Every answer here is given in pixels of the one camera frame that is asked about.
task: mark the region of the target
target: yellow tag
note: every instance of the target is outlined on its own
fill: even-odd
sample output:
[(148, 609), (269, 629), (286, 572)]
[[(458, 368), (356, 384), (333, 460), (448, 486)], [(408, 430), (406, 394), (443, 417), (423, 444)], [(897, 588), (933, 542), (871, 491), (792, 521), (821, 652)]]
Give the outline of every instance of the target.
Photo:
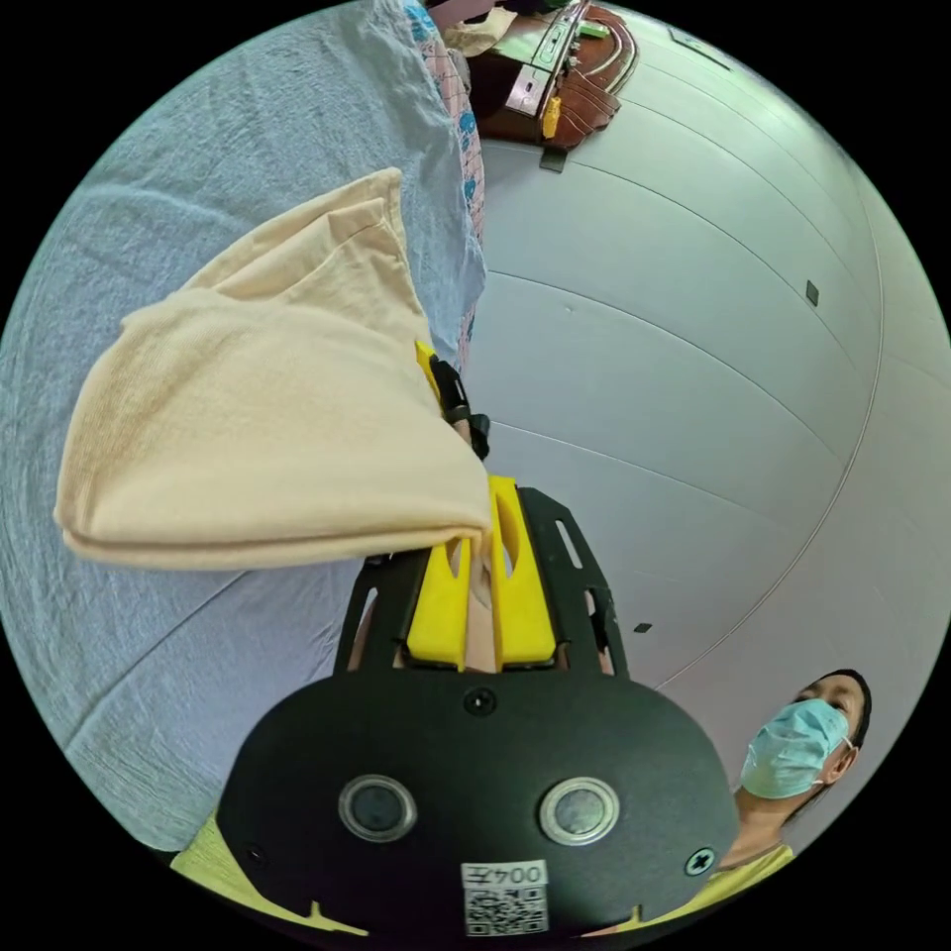
[(542, 136), (545, 139), (554, 139), (558, 132), (558, 120), (562, 118), (562, 100), (558, 96), (552, 96), (545, 107), (545, 115), (542, 116)]

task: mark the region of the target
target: woman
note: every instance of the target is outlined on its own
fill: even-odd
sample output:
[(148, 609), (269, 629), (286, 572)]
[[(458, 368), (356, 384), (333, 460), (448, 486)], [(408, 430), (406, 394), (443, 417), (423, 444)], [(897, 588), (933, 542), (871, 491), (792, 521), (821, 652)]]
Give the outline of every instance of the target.
[(740, 834), (696, 898), (650, 921), (641, 922), (635, 911), (630, 921), (593, 934), (650, 927), (693, 914), (787, 865), (794, 855), (783, 841), (784, 828), (852, 768), (871, 715), (872, 693), (857, 671), (833, 671), (801, 690), (750, 744), (735, 794)]

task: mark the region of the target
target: screw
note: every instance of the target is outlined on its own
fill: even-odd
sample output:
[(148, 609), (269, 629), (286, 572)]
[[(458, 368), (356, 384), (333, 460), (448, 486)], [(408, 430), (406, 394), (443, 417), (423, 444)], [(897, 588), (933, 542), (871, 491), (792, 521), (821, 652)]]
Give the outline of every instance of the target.
[(486, 687), (476, 687), (463, 698), (463, 709), (473, 716), (490, 716), (497, 706), (495, 694)]
[(247, 848), (248, 858), (255, 863), (255, 865), (266, 865), (267, 856), (264, 854), (264, 849), (257, 845), (249, 845)]

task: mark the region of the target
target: surgical mask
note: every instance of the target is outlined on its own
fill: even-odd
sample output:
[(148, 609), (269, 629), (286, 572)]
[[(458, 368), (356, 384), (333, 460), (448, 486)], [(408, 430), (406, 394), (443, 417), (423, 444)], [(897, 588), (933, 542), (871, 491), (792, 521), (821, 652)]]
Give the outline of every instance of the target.
[(763, 799), (785, 799), (821, 786), (825, 761), (848, 738), (849, 721), (825, 700), (784, 707), (750, 744), (740, 785)]

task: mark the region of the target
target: beige cloth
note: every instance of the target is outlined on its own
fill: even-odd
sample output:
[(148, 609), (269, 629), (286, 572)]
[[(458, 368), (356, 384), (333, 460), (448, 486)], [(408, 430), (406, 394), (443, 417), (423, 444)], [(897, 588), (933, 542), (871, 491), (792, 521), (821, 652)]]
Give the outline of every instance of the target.
[(288, 211), (122, 322), (66, 436), (70, 549), (240, 570), (487, 544), (487, 474), (416, 363), (400, 181)]
[(443, 30), (443, 42), (459, 50), (466, 59), (487, 53), (508, 32), (518, 16), (502, 7), (494, 7), (482, 23), (458, 23)]

